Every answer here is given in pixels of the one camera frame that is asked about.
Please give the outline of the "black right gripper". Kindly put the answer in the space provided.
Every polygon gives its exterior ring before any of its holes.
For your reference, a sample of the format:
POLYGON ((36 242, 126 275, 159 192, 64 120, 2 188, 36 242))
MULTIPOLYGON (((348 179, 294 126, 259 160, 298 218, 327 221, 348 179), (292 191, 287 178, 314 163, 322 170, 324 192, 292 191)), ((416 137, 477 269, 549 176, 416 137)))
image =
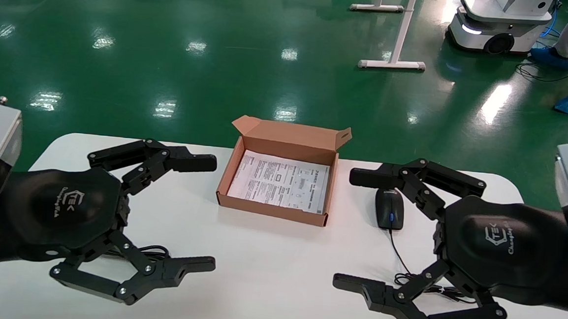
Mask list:
POLYGON ((333 286, 396 319, 506 319, 492 296, 568 312, 568 226, 560 212, 469 196, 445 209, 434 242, 440 260, 400 288, 341 273, 333 286), (426 316, 414 300, 443 278, 477 307, 426 316))

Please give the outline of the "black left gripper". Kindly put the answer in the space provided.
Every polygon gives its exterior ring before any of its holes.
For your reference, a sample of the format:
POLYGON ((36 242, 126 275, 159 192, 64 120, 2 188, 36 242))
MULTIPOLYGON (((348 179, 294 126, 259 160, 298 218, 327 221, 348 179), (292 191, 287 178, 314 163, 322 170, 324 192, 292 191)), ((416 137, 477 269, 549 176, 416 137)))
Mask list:
POLYGON ((153 290, 177 287, 188 273, 216 269, 212 256, 150 261, 120 232, 128 223, 128 194, 140 193, 169 171, 215 171, 214 155, 194 155, 185 146, 147 138, 92 152, 88 161, 91 169, 82 172, 11 174, 0 193, 0 262, 65 258, 50 269, 54 280, 126 305, 153 290), (109 173, 132 165, 135 168, 122 176, 122 183, 109 173), (79 270, 82 262, 112 248, 137 270, 131 278, 115 282, 79 270))

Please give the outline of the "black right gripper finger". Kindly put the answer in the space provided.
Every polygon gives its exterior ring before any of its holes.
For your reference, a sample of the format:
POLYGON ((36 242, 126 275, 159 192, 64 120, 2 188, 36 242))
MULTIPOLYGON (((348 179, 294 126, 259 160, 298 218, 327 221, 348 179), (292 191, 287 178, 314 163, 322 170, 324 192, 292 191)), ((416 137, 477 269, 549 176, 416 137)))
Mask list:
POLYGON ((382 163, 378 169, 354 168, 349 173, 353 186, 382 190, 398 189, 430 220, 444 221, 445 201, 431 187, 454 196, 481 197, 486 183, 426 159, 407 164, 382 163))

